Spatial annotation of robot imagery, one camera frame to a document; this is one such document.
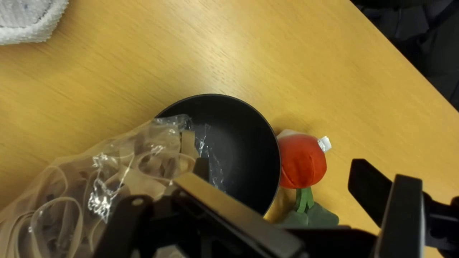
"wood grain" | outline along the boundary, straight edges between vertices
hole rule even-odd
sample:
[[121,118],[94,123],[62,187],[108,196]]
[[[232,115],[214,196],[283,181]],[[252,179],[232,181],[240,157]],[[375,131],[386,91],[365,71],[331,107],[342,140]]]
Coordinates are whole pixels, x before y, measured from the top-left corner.
[[55,157],[206,91],[328,134],[315,190],[343,223],[376,230],[346,189],[353,157],[458,193],[458,111],[351,2],[75,0],[48,42],[0,47],[0,206]]

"plastic bag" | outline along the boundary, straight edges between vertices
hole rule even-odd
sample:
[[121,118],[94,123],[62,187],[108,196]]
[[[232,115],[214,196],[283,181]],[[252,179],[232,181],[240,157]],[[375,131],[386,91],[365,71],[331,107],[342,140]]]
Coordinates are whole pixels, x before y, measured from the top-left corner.
[[91,256],[117,201],[160,199],[199,151],[189,115],[154,118],[57,158],[0,211],[0,256]]

